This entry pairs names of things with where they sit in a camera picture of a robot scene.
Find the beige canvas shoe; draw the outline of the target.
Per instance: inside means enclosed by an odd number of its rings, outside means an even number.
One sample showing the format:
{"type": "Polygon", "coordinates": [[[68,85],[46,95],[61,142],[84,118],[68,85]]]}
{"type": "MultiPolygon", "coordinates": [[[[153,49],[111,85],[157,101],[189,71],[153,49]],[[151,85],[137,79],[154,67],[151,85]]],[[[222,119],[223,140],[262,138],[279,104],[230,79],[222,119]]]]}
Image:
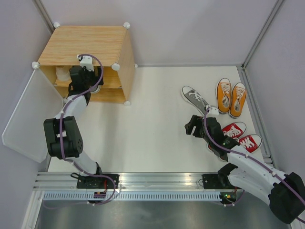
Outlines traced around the beige canvas shoe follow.
{"type": "Polygon", "coordinates": [[[71,66],[56,66],[56,76],[59,81],[69,81],[70,80],[70,68],[71,66]]]}

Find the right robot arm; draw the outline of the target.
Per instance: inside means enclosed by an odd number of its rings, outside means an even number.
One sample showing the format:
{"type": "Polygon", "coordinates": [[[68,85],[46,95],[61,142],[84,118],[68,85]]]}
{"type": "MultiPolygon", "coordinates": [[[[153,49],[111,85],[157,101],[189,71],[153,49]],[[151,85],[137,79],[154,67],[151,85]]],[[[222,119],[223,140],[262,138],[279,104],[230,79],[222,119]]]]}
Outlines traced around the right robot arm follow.
{"type": "Polygon", "coordinates": [[[301,221],[305,211],[305,185],[302,178],[269,166],[252,155],[241,140],[225,135],[214,117],[193,115],[184,126],[187,135],[204,139],[212,152],[227,162],[218,171],[222,188],[241,188],[262,200],[283,223],[301,221]]]}

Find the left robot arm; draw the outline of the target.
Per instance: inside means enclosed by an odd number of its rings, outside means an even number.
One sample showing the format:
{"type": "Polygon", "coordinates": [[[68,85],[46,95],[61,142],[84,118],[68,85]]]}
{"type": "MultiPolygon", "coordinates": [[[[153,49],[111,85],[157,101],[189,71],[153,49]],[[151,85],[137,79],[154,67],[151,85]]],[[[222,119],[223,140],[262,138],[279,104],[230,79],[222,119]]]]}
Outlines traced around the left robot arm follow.
{"type": "Polygon", "coordinates": [[[90,186],[100,188],[104,184],[102,169],[84,152],[77,119],[88,106],[92,92],[103,84],[103,68],[90,71],[86,67],[73,66],[69,73],[71,83],[67,102],[54,118],[43,123],[47,150],[51,157],[64,160],[88,175],[90,186]]]}

